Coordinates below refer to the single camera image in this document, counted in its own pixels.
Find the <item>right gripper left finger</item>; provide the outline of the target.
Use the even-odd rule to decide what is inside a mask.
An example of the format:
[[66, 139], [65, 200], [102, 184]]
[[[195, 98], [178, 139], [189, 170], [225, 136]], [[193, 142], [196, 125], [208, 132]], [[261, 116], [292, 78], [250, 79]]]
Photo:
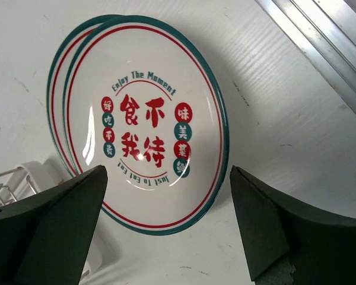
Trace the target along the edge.
[[78, 284], [107, 181], [98, 165], [0, 207], [0, 284]]

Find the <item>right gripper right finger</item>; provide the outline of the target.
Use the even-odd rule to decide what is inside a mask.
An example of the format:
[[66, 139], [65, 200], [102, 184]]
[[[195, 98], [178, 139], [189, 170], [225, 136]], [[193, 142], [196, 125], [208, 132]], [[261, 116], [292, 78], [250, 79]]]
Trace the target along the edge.
[[356, 284], [356, 218], [309, 205], [240, 167], [231, 194], [255, 284]]

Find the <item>white printed plate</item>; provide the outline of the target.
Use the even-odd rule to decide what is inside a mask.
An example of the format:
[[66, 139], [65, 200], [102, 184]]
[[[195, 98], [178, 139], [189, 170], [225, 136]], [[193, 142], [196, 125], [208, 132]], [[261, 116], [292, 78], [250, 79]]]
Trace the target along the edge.
[[220, 87], [196, 46], [155, 18], [115, 16], [79, 45], [63, 87], [78, 172], [108, 172], [103, 211], [145, 235], [199, 221], [222, 187], [230, 132]]
[[82, 41], [98, 26], [111, 20], [113, 17], [115, 17], [114, 14], [100, 15], [78, 25], [67, 35], [58, 47], [50, 66], [46, 86], [47, 120], [56, 151], [62, 160], [63, 165], [72, 177], [76, 175], [76, 170], [71, 164], [71, 159], [68, 156], [62, 118], [63, 88], [66, 74], [72, 58]]

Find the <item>white drip tray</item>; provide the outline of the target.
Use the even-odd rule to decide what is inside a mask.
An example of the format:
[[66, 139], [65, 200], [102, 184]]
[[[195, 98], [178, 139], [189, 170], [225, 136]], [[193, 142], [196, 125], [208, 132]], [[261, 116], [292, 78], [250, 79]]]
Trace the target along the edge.
[[[37, 161], [31, 161], [19, 164], [16, 167], [20, 166], [29, 172], [39, 193], [60, 185], [63, 182], [63, 178], [50, 163], [41, 164]], [[94, 231], [79, 284], [88, 280], [88, 278], [90, 278], [102, 265], [105, 248], [105, 242], [97, 231]]]

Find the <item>aluminium rail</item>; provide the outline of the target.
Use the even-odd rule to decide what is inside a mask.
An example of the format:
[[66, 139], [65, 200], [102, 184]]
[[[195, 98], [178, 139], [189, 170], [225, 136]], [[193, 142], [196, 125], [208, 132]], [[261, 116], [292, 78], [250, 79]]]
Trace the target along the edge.
[[258, 1], [356, 114], [356, 10], [347, 1]]

